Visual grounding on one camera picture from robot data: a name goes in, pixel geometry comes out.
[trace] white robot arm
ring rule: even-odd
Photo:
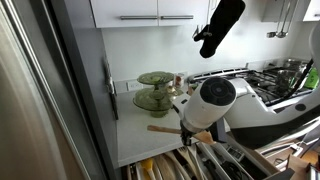
[[[320,70],[320,22],[310,34],[309,45]],[[224,117],[236,141],[256,149],[319,117],[320,88],[278,114],[268,109],[243,79],[207,79],[191,97],[179,96],[173,103],[181,117],[184,143]]]

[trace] cabinet handle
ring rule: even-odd
[[[155,20],[158,16],[120,16],[121,20]]]
[[[182,16],[161,16],[162,20],[175,20],[175,19],[193,19],[193,15],[182,15]]]

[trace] metal pot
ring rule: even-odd
[[[279,90],[287,91],[289,89],[293,89],[294,86],[297,84],[298,80],[300,79],[301,75],[302,73],[299,71],[293,71],[293,70],[278,71],[276,84]],[[302,81],[298,89],[301,89],[303,87],[305,80],[306,79]]]
[[[303,73],[307,64],[308,62],[304,60],[287,59],[284,61],[283,67],[287,70],[299,71]]]

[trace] white wall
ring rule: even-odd
[[[300,32],[297,35],[295,45],[292,49],[291,56],[300,59],[311,59],[309,51],[309,35],[313,27],[317,22],[304,22]]]
[[[293,23],[288,37],[266,38],[276,23],[262,23],[266,0],[245,0],[246,9],[229,31],[216,54],[203,59],[202,42],[191,38],[195,26],[109,28],[103,30],[105,47],[115,81],[135,79],[151,71],[195,74],[227,67],[244,67],[246,62],[290,56],[302,23]]]

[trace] stainless steel refrigerator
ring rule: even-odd
[[[0,179],[120,179],[88,0],[0,0]]]

